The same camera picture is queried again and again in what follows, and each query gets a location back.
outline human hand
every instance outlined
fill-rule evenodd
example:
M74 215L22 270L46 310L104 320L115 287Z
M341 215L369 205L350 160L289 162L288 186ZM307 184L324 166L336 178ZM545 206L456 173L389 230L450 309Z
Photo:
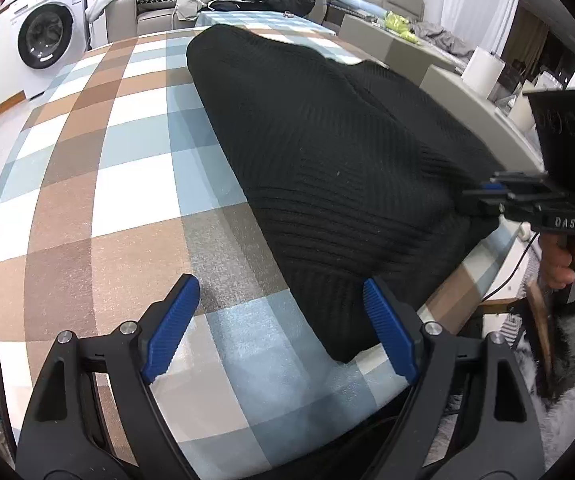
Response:
M571 254L558 246L560 235L541 233L538 244L543 250L541 275L551 288L561 289L574 282L574 271L570 269Z

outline table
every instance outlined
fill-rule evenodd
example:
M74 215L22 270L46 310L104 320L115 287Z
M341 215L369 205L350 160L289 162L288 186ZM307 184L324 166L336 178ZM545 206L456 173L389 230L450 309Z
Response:
M380 345L334 362L300 312L187 69L203 30L94 49L30 115L0 176L0 355L18 430L61 330L109 333L192 272L201 303L152 392L201 478L239 478L323 446L407 382ZM263 34L369 57L332 34ZM481 242L423 319L475 307L511 236L502 226ZM110 384L98 384L116 452L133 460Z
M389 69L420 85L427 68L436 65L455 71L459 64L438 49L413 44L389 30L346 15L339 38L385 63Z
M460 76L430 66L421 82L437 103L482 140L508 171L543 171L543 159L525 136L490 101Z

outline metal screw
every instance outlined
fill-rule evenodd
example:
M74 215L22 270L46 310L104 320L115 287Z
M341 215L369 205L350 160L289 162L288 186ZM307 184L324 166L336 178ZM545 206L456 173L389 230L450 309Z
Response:
M490 339L495 345L501 345L505 342L501 332L490 332Z
M440 324L436 321L429 321L425 323L425 332L427 332L429 335L439 335L441 332L443 332L443 327L440 326Z
M134 321L125 321L121 325L120 330L121 330L122 334L130 335L130 334L133 334L134 332L136 332L137 327L138 327L138 325Z
M56 341L60 344L69 343L72 340L73 335L74 334L69 330L63 330L58 336L56 336Z

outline plaid tablecloth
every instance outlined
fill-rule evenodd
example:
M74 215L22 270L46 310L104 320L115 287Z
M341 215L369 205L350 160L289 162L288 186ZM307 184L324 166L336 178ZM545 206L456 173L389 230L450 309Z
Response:
M217 23L258 30L265 28L285 30L287 32L318 32L319 34L336 36L336 32L318 23L300 18L299 16L286 18L282 12L274 12L272 10L254 10L249 12L218 12L206 10L199 12L198 18L196 19L197 27L208 27L210 25L216 25Z
M0 355L19 430L58 332L108 333L192 272L199 310L152 391L200 477L238 478L329 442L407 383L381 346L334 362L301 314L192 84L186 48L200 32L92 50L30 115L0 176ZM331 34L262 33L366 57ZM475 305L510 239L502 227L482 242L423 317ZM114 446L130 460L110 384L98 380Z

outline black cable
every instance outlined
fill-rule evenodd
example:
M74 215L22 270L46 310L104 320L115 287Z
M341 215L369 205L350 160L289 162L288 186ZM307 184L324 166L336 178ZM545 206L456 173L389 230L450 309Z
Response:
M532 236L532 239L529 241L529 243L527 244L527 247L525 248L525 250L523 251L523 254L521 254L521 257L519 258L519 262L517 263L517 266L514 267L514 270L512 271L512 273L510 274L510 276L507 278L507 280L505 280L503 283L501 283L495 290L493 290L492 292L490 292L490 294L488 294L487 296L485 296L484 298L482 298L481 303L483 301L487 301L488 299L490 299L492 296L494 296L498 291L501 290L501 288L503 288L504 286L506 286L509 283L509 280L512 279L512 277L514 276L514 274L516 274L517 270L519 270L519 266L521 264L521 262L523 261L523 258L525 258L525 255L527 254L527 252L529 251L529 248L532 246L532 244L534 243L534 240L536 240L536 237L538 236L538 233L535 233L534 236Z

